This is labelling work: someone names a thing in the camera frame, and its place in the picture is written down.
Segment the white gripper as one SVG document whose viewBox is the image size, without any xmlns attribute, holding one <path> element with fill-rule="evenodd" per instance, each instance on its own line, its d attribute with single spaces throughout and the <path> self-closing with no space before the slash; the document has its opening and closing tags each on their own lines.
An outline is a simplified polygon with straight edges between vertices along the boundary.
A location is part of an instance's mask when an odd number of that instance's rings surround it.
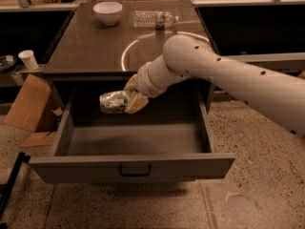
<svg viewBox="0 0 305 229">
<path fill-rule="evenodd" d="M 128 104 L 125 107 L 124 112 L 133 115 L 142 110 L 148 103 L 149 98 L 156 98 L 165 92 L 164 88 L 159 88 L 154 85 L 150 78 L 149 69 L 152 62 L 148 62 L 143 65 L 133 75 L 124 87 L 127 92 L 133 92 L 129 95 Z"/>
</svg>

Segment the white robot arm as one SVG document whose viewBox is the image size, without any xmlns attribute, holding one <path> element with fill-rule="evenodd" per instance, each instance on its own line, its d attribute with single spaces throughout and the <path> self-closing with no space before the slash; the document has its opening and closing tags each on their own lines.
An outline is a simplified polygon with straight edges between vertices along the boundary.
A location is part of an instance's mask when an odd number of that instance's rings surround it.
<svg viewBox="0 0 305 229">
<path fill-rule="evenodd" d="M 125 89 L 155 98 L 190 77 L 205 79 L 291 132 L 305 137 L 305 80 L 216 54 L 187 35 L 169 38 Z"/>
</svg>

